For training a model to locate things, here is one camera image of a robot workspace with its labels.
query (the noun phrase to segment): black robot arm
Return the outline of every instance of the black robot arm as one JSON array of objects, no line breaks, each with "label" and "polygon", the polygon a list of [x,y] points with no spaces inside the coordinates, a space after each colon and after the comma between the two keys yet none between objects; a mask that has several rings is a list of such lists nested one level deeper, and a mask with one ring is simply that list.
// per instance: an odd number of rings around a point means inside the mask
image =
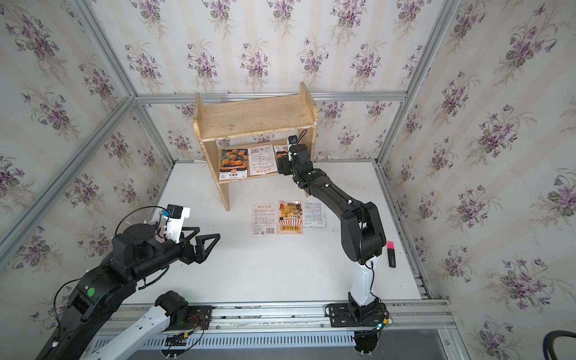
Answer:
[{"label": "black robot arm", "polygon": [[364,265],[374,256],[380,256],[386,237],[376,205],[350,197],[324,171],[315,169],[306,145],[292,145],[289,154],[291,160],[281,158],[278,171],[292,175],[298,187],[320,199],[340,218],[342,248],[348,258]]},{"label": "black robot arm", "polygon": [[[158,242],[157,229],[158,224],[136,224],[112,239],[112,252],[80,279],[60,316],[59,326],[36,360],[79,359],[96,332],[136,291],[137,281],[158,270],[168,270],[177,260],[186,264],[204,262],[220,239],[220,234],[197,236],[196,245],[192,245],[190,240],[200,229],[182,228],[192,233],[184,237],[181,232],[178,243],[168,239]],[[207,240],[213,241],[205,248]]]}]

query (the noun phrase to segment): mounting plate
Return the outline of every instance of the mounting plate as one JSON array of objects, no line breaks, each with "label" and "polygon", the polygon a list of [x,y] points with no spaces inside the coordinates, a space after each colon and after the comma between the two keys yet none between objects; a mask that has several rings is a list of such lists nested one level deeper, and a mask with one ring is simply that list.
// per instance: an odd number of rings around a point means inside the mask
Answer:
[{"label": "mounting plate", "polygon": [[333,328],[351,328],[351,327],[372,327],[375,328],[378,324],[384,321],[388,315],[386,306],[383,303],[376,305],[373,314],[369,315],[367,319],[361,323],[354,322],[350,310],[348,309],[347,302],[340,302],[336,304],[328,304],[328,316],[330,317],[330,325]]},{"label": "mounting plate", "polygon": [[208,326],[210,325],[210,320],[212,319],[212,306],[189,306],[188,307],[188,324],[186,325],[170,325],[168,328],[166,328],[165,331],[171,331],[171,330],[178,330],[178,331],[184,331],[184,330],[190,330],[192,328],[194,328],[194,326],[196,326],[196,321],[192,318],[192,316],[197,316],[199,320],[202,320],[202,316],[204,316],[204,325],[202,325],[201,327],[198,327],[199,330],[208,330]]}]

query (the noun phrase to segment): white table surface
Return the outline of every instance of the white table surface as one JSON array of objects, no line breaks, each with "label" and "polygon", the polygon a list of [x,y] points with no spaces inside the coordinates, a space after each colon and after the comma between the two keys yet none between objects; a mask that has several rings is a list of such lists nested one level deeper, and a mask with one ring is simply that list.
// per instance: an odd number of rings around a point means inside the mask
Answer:
[{"label": "white table surface", "polygon": [[[372,163],[315,166],[353,198],[378,207],[386,238],[395,243],[396,268],[388,266],[384,249],[375,268],[376,294],[382,300],[420,299]],[[136,291],[125,304],[151,304],[169,290],[189,302],[347,301],[355,263],[342,250],[340,221],[330,209],[325,208],[326,228],[304,228],[301,236],[253,238],[254,204],[305,200],[304,191],[282,175],[230,183],[229,191],[227,212],[206,164],[175,165],[159,205],[190,207],[184,226],[199,226],[200,234],[220,233],[221,239],[204,263],[173,263],[160,281]]]}]

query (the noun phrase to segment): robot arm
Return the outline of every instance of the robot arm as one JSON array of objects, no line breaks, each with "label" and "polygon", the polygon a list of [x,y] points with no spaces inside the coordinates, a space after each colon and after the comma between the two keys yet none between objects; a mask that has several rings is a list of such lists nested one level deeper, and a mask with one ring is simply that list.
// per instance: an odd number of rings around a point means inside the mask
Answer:
[{"label": "robot arm", "polygon": [[[182,209],[172,206],[169,217],[180,217],[175,208]],[[146,281],[147,276],[165,269],[159,279],[176,260],[185,264],[204,262],[220,239],[220,234],[196,236],[200,232],[199,228],[181,229],[192,233],[184,237],[178,229],[178,243],[169,238],[164,242],[157,241],[158,224],[131,225],[123,233],[115,235],[112,239],[112,252],[98,267],[80,279],[60,316],[59,326],[36,359],[80,358],[96,332],[118,310],[122,301],[136,291],[139,280]],[[196,245],[190,244],[194,236]],[[205,248],[208,240],[213,241]]]},{"label": "robot arm", "polygon": [[278,171],[292,175],[294,182],[308,194],[320,199],[340,218],[342,248],[357,263],[353,284],[348,294],[349,312],[357,324],[366,321],[384,305],[372,293],[374,266],[386,246],[378,208],[372,202],[362,203],[337,187],[321,169],[315,169],[308,147],[289,137],[288,158],[280,158]]}]

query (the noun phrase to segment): wooden shelf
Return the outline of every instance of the wooden shelf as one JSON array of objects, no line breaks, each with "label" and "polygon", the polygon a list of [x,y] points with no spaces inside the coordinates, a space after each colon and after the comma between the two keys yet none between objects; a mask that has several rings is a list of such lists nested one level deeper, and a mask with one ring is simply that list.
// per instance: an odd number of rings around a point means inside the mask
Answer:
[{"label": "wooden shelf", "polygon": [[[277,175],[278,172],[254,175],[243,179],[219,180],[221,150],[216,141],[254,135],[297,131],[298,136],[307,130],[301,143],[308,146],[310,157],[314,156],[318,108],[306,85],[300,83],[300,94],[269,97],[258,100],[234,101],[231,103],[204,105],[200,93],[196,93],[194,106],[194,132],[206,157],[210,173],[214,178],[224,207],[230,211],[228,184],[257,177]],[[282,145],[286,141],[234,146],[247,149],[262,145]]]}]

